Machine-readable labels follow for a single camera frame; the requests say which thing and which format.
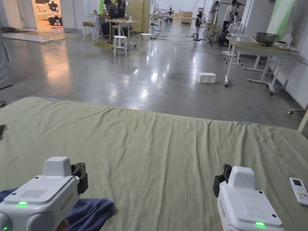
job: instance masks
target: polished concrete floor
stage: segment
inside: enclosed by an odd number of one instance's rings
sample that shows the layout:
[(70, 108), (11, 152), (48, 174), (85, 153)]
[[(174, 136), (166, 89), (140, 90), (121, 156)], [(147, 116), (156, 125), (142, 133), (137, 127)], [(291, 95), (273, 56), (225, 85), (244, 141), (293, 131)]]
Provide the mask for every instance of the polished concrete floor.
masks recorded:
[[(303, 114), (284, 91), (270, 96), (265, 85), (250, 83), (260, 73), (233, 66), (224, 87), (227, 47), (186, 37), (192, 25), (162, 27), (162, 39), (132, 47), (130, 56), (113, 56), (82, 37), (39, 43), (5, 39), (15, 85), (0, 90), (8, 103), (28, 96), (89, 102), (214, 120), (245, 121), (296, 129)], [(254, 59), (241, 59), (253, 67)], [(213, 72), (216, 84), (198, 84), (198, 72)]]

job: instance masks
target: doorway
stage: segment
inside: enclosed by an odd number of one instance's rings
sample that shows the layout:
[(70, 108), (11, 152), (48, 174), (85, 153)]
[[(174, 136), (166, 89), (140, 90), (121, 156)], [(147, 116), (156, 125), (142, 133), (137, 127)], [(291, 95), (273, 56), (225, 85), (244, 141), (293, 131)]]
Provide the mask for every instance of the doorway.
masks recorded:
[(38, 31), (64, 33), (60, 0), (34, 0), (32, 5)]

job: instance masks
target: white stool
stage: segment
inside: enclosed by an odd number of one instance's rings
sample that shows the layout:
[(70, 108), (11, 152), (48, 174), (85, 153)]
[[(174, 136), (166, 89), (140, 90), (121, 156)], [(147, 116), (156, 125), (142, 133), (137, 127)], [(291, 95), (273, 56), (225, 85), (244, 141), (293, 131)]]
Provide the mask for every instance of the white stool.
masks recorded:
[(147, 37), (151, 36), (151, 34), (146, 34), (146, 33), (142, 33), (139, 35), (139, 44), (138, 44), (138, 50), (139, 50), (139, 46), (140, 46), (140, 37), (141, 36), (145, 36), (145, 41), (147, 41)]
[[(124, 39), (124, 47), (122, 47), (122, 42), (121, 39)], [(116, 56), (116, 49), (125, 49), (125, 56), (127, 56), (127, 37), (126, 36), (119, 36), (116, 35), (114, 36), (114, 40), (113, 40), (113, 52), (114, 52), (114, 56)]]
[(94, 42), (94, 26), (84, 26), (82, 29), (82, 34), (83, 34), (83, 41), (86, 41), (86, 36), (87, 36), (87, 28), (91, 28), (92, 29), (92, 42)]

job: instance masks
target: blue cloth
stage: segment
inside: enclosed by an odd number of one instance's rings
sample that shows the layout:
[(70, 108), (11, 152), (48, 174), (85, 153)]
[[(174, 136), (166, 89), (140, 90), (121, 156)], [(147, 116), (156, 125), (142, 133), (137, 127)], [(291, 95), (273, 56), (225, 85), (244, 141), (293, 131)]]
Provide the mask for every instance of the blue cloth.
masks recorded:
[[(0, 203), (15, 190), (0, 192)], [(67, 230), (100, 230), (114, 209), (114, 203), (108, 199), (80, 199), (66, 218), (70, 223)]]

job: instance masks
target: mattress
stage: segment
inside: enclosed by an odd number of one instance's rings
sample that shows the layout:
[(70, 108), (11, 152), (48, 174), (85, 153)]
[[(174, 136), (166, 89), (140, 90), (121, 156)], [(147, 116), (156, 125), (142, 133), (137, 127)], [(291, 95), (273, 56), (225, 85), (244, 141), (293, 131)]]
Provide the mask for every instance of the mattress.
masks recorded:
[(102, 230), (222, 231), (213, 193), (222, 166), (254, 170), (286, 230), (306, 230), (289, 177), (308, 187), (308, 141), (299, 132), (72, 101), (24, 98), (0, 109), (0, 190), (43, 172), (52, 156), (85, 162), (82, 198), (108, 198)]

